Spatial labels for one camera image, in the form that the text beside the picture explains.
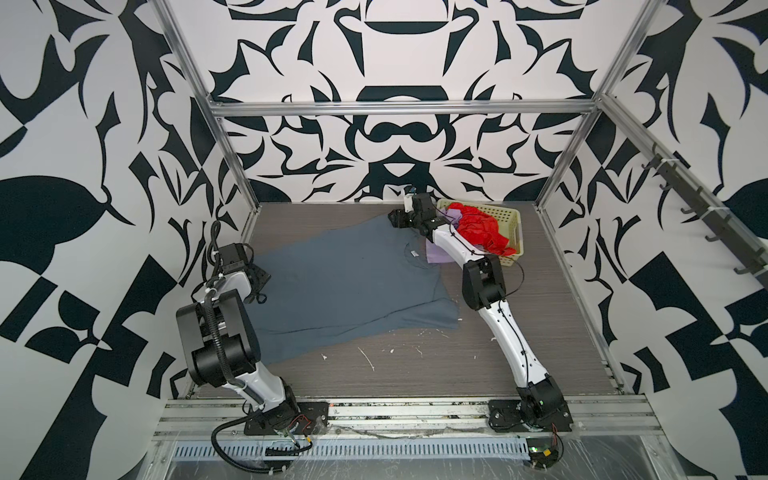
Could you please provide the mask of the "grey t shirt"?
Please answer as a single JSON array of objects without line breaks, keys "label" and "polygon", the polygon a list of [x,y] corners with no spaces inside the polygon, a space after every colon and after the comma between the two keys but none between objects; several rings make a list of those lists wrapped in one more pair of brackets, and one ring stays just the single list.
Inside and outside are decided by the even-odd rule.
[{"label": "grey t shirt", "polygon": [[248,317],[270,365],[408,328],[455,329],[459,307],[424,239],[380,215],[255,258],[271,278]]}]

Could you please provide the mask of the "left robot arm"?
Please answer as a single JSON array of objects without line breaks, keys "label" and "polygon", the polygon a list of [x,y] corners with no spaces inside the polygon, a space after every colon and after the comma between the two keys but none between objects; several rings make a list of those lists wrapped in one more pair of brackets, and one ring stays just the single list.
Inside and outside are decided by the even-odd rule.
[{"label": "left robot arm", "polygon": [[176,313],[188,373],[198,386],[227,388],[252,410],[283,418],[300,412],[291,388],[262,362],[246,306],[264,304],[271,275],[254,263],[251,246],[215,247],[213,272]]}]

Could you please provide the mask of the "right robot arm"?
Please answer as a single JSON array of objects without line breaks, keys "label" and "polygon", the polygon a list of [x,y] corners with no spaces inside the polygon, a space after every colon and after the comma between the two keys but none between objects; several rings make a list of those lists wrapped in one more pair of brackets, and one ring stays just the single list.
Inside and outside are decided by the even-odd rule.
[{"label": "right robot arm", "polygon": [[517,401],[489,403],[489,426],[496,432],[517,427],[567,432],[573,418],[561,389],[538,360],[517,325],[508,302],[498,256],[485,253],[460,235],[427,193],[407,193],[404,206],[388,214],[395,228],[411,228],[444,250],[462,268],[462,297],[494,334],[509,365]]}]

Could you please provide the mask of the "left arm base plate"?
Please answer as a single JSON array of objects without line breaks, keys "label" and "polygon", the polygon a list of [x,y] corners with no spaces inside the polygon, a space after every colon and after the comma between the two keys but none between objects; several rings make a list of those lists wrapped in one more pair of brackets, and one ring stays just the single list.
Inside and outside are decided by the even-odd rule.
[{"label": "left arm base plate", "polygon": [[246,436],[266,436],[290,432],[309,435],[327,425],[330,404],[300,401],[295,405],[283,402],[278,407],[249,418],[244,427]]}]

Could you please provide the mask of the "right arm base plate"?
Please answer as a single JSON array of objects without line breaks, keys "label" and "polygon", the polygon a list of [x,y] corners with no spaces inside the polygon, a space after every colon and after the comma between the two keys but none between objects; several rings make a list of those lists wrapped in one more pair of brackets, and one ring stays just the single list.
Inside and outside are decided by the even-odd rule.
[{"label": "right arm base plate", "polygon": [[570,432],[573,417],[564,401],[490,400],[488,425],[497,433]]}]

